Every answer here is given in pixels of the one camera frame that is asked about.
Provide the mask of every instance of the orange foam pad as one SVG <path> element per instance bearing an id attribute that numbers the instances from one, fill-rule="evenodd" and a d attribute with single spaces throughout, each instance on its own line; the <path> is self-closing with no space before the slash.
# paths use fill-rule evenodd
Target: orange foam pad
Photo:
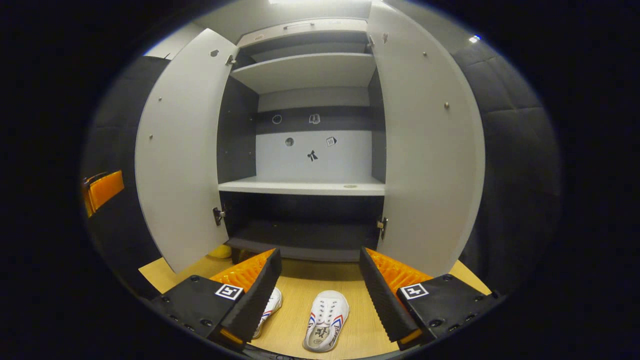
<path id="1" fill-rule="evenodd" d="M 387 286 L 391 289 L 391 291 L 393 291 L 396 299 L 399 302 L 400 299 L 397 295 L 397 291 L 399 288 L 433 279 L 432 276 L 429 276 L 410 266 L 407 266 L 398 260 L 394 260 L 371 249 L 365 249 L 369 253 L 369 256 L 373 260 L 374 264 L 376 264 L 378 271 L 380 271 L 382 277 L 385 279 Z"/>
<path id="2" fill-rule="evenodd" d="M 275 249 L 267 250 L 262 254 L 258 254 L 250 259 L 244 260 L 240 264 L 231 266 L 230 268 L 210 277 L 210 280 L 222 282 L 223 284 L 239 286 L 244 288 L 246 293 L 251 288 L 262 271 L 262 267 L 266 264 L 267 259 Z"/>
<path id="3" fill-rule="evenodd" d="M 96 180 L 89 186 L 89 201 L 93 212 L 96 212 L 105 202 L 124 189 L 122 170 Z"/>

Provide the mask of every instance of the cabinet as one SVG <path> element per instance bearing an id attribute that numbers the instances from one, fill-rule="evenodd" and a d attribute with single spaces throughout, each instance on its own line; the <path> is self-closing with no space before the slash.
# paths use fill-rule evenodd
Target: cabinet
<path id="1" fill-rule="evenodd" d="M 158 79 L 136 141 L 140 204 L 176 272 L 222 243 L 320 261 L 365 245 L 438 276 L 483 178 L 466 79 L 380 1 L 367 21 L 301 20 L 237 45 L 203 31 Z"/>

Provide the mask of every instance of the circular hole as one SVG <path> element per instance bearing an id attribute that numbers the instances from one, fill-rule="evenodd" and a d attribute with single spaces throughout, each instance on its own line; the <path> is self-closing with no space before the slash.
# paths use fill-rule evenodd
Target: circular hole
<path id="1" fill-rule="evenodd" d="M 441 319 L 433 319 L 429 322 L 429 327 L 438 327 L 442 325 L 442 323 L 444 323 L 444 321 L 442 321 Z"/>

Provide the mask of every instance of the door hinge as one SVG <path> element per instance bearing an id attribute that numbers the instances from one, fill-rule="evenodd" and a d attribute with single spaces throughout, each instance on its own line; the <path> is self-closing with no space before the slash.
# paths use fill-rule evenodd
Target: door hinge
<path id="1" fill-rule="evenodd" d="M 227 212 L 225 211 L 225 207 L 222 206 L 222 211 L 218 210 L 218 208 L 213 208 L 213 219 L 216 221 L 216 225 L 220 226 L 222 223 L 222 218 L 227 216 Z"/>
<path id="2" fill-rule="evenodd" d="M 374 47 L 374 46 L 376 46 L 376 43 L 373 42 L 373 37 L 369 35 L 369 43 L 367 44 L 367 47 Z"/>
<path id="3" fill-rule="evenodd" d="M 227 62 L 225 63 L 225 65 L 233 65 L 235 64 L 236 61 L 234 60 L 234 56 L 233 55 L 229 55 L 229 57 L 227 58 Z"/>
<path id="4" fill-rule="evenodd" d="M 389 219 L 382 217 L 380 220 L 378 220 L 378 223 L 376 224 L 376 227 L 378 229 L 380 229 L 380 237 L 382 239 L 382 241 L 385 240 L 385 233 L 387 231 L 387 222 L 389 221 Z"/>

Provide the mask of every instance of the gray padded wall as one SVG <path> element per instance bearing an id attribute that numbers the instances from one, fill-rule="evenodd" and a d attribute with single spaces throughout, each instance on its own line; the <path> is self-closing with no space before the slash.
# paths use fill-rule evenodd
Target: gray padded wall
<path id="1" fill-rule="evenodd" d="M 533 270 L 560 216 L 560 154 L 534 90 L 486 43 L 454 59 L 476 97 L 483 122 L 483 196 L 460 260 L 491 289 L 513 291 Z"/>
<path id="2" fill-rule="evenodd" d="M 124 190 L 89 218 L 88 230 L 106 263 L 138 295 L 157 290 L 138 271 L 161 257 L 142 215 L 134 171 L 140 115 L 169 60 L 142 56 L 130 64 L 104 94 L 89 128 L 81 175 L 122 170 Z"/>

